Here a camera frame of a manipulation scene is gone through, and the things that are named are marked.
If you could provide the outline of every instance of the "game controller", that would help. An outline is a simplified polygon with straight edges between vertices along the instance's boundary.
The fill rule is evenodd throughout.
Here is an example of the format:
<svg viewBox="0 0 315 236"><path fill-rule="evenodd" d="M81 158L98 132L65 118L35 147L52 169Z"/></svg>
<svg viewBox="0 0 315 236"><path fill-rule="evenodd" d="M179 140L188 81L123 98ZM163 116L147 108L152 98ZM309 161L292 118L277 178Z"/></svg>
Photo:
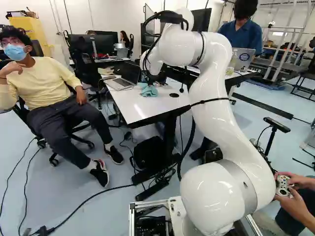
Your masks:
<svg viewBox="0 0 315 236"><path fill-rule="evenodd" d="M294 187L294 184L288 184L287 181L290 179L288 176L277 176L278 187L276 189L276 194L282 197L290 197L292 198L292 194L290 193L288 187Z"/></svg>

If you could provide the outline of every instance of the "floor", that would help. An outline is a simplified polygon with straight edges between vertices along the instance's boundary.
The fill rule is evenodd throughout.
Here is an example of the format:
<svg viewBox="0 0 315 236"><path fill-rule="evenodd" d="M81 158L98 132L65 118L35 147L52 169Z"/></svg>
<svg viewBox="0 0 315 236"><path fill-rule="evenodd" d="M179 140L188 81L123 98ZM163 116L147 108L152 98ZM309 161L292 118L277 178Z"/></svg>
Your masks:
<svg viewBox="0 0 315 236"><path fill-rule="evenodd" d="M180 88L181 84L170 81L172 86ZM315 84L309 84L310 88L315 88ZM286 112L294 114L296 118L312 122L315 118L315 103L306 99L291 95L291 86L287 86L283 91L269 91L264 88L242 83L235 92L268 105L277 107ZM245 133L250 138L257 138L261 130L267 127L263 121L264 117L271 117L291 128L291 132L284 134L280 131L276 133L269 159L272 166L278 171L291 171L301 175L314 175L311 168L303 166L292 160L293 157L312 163L314 159L304 153L299 145L310 132L310 126L298 120L288 120L277 116L264 109L255 107L243 101L237 101L233 106L236 120ZM103 105L103 113L108 111L106 103ZM191 113L182 115L182 133L184 145L190 133ZM24 123L13 112L1 114L0 116L0 195L3 195L6 178L9 176L16 162L23 155L28 142L33 138L32 133ZM110 171L110 186L116 187L131 184L130 177L133 175L133 168L129 164L130 152L119 147L118 143L123 139L126 128L111 128L116 146L122 152L126 162L115 165L111 160L104 157L102 143L99 136L91 129L82 131L79 136L88 138L95 143L95 149L90 151L85 145L78 144L78 147L88 154L91 158L104 158L107 168ZM141 142L158 132L154 125L141 127L132 131L134 138ZM180 140L180 128L177 127L177 139ZM262 147L268 142L270 131L266 131L260 141ZM199 130L189 150L189 153L200 146L202 134ZM134 147L132 142L126 142L129 147ZM23 218L25 210L25 200L23 187L26 180L26 168L32 155L37 151L36 142L32 142L27 150L25 159L16 169L15 174L9 182L9 189L3 205L3 213L0 220L4 235L18 235L17 228ZM28 197L27 217L22 226L32 228L32 232L42 225L48 228L55 226L64 220L82 201L90 195L103 190L101 186L89 175L83 173L75 166L61 159L61 164L53 168L48 163L51 155L49 148L42 149L35 156L29 169L29 183L26 189ZM182 167L184 173L198 162L192 161L188 155L185 157ZM129 187L114 190L97 196L80 208L69 221L54 232L53 235L108 235L108 236L127 236L128 235L128 204L134 201L134 196L142 191L142 186ZM171 196L179 195L179 182L174 175L169 186L159 191L148 200L167 199ZM270 203L263 209L265 213L274 217L279 209L277 202ZM304 231L301 235L312 235Z"/></svg>

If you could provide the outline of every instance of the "blue shirt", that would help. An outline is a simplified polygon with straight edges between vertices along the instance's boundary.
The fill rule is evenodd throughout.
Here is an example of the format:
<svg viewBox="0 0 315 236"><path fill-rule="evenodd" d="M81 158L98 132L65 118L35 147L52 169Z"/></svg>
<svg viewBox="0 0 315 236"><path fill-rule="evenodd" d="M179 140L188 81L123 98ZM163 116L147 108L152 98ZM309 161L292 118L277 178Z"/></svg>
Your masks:
<svg viewBox="0 0 315 236"><path fill-rule="evenodd" d="M262 53L262 30L255 22L248 20L238 31L235 30L235 21L224 24L218 33L223 34L233 48L256 49L255 54Z"/></svg>

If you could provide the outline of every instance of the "metal shelving unit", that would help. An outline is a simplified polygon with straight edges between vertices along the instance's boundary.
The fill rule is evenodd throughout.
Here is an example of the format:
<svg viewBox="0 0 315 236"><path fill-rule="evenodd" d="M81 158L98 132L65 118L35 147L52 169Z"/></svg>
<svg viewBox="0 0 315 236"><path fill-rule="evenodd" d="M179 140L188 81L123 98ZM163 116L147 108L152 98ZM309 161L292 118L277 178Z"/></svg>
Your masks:
<svg viewBox="0 0 315 236"><path fill-rule="evenodd" d="M255 64L259 64L259 65L263 65L263 66L266 66L267 67L267 71L264 75L264 80L268 80L269 78L269 75L270 73L272 72L272 70L274 71L274 74L272 76L272 79L271 79L271 82L272 83L276 83L277 81L279 80L282 80L282 78L279 78L279 75L282 76L282 71L283 70L291 70L291 71L294 71L296 73L299 73L307 68L304 68L304 67L300 67L300 66L297 66L297 62L299 61L301 55L302 55L302 52L303 50L305 49L306 45L307 45L307 42L309 42L312 38L312 35L314 35L315 33L308 33L308 32L305 32L305 27L310 19L310 16L312 14L312 11L314 9L314 3L315 0L305 0L305 1L297 1L297 0L293 0L293 1L286 1L286 0L281 0L279 2L270 2L270 3L262 3L260 4L259 6L260 7L263 7L263 6L273 6L275 5L276 6L276 12L272 18L272 21L275 20L276 18L276 15L278 14L279 12L279 9L281 8L281 6L283 5L288 5L290 4L292 7L291 7L291 11L288 15L288 21L287 21L287 24L285 26L266 26L266 27L262 27L264 29L264 36L263 36L263 45L265 45L266 43L266 40L267 40L267 36L269 35L270 32L274 32L274 31L277 31L277 32L283 32L283 35L281 37L281 40L278 44L278 47L275 51L275 54L274 54L274 57L271 59L271 60L268 60L268 59L256 59L254 61ZM292 18L294 16L294 14L296 13L296 6L297 4L303 4L303 3L307 3L308 5L308 10L307 10L307 14L305 16L305 20L304 20L304 23L303 23L303 26L301 27L291 27L291 22L292 22ZM287 33L292 33L292 37L291 37L291 40L289 42L289 45L287 47L286 50L283 50L281 49L281 45L283 44L284 42L284 38L286 36ZM295 44L292 48L292 50L290 50L291 46L292 46L292 43L295 39L295 36L296 34L298 34L297 36L297 39L295 40ZM308 34L310 37L307 37L305 39L305 41L302 43L302 47L300 48L300 51L299 52L296 52L295 49L297 47L297 45L300 43L301 41L301 38L302 38L302 35L304 34ZM281 61L276 61L276 58L277 58L277 55L279 53L279 51L284 51L284 54L282 56L282 59ZM295 53L298 53L297 55L297 58L296 60L294 61L294 63L289 63L290 60L292 59L293 55Z"/></svg>

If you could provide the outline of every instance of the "hand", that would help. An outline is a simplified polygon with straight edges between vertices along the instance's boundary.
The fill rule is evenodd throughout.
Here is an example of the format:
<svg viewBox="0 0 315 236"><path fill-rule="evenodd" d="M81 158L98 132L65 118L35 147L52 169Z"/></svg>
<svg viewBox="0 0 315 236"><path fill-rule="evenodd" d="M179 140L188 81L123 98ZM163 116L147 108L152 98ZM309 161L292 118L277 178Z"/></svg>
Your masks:
<svg viewBox="0 0 315 236"><path fill-rule="evenodd" d="M314 178L299 176L291 172L277 172L275 174L275 180L277 180L277 176L279 175L290 177L291 179L288 180L288 184L294 184L294 189L310 188L312 190L315 190Z"/></svg>
<svg viewBox="0 0 315 236"><path fill-rule="evenodd" d="M25 67L24 64L10 62L5 67L3 67L0 72L4 76L7 76L8 74L11 74L13 71L17 71L20 75L23 73L23 67Z"/></svg>
<svg viewBox="0 0 315 236"><path fill-rule="evenodd" d="M305 202L301 195L293 188L289 187L291 194L294 198L275 196L275 199L280 202L281 207L286 210L294 219L298 220L302 224L310 222L313 216L307 209Z"/></svg>
<svg viewBox="0 0 315 236"><path fill-rule="evenodd" d="M75 90L77 92L77 103L79 105L84 105L87 103L87 97L85 96L85 93L81 86L75 87Z"/></svg>

